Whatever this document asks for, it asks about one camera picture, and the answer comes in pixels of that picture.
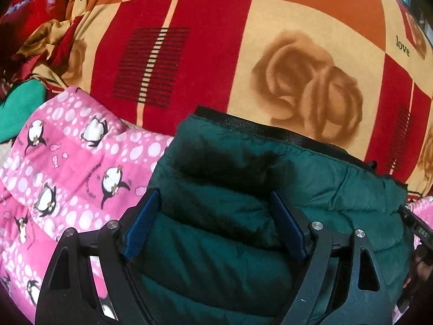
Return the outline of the right hand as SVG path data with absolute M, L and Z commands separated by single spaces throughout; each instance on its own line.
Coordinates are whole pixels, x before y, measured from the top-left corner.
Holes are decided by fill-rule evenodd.
M 419 288 L 429 279 L 432 273 L 432 261 L 426 263 L 421 257 L 414 257 L 411 260 L 409 273 L 404 281 L 404 293 L 412 298 Z

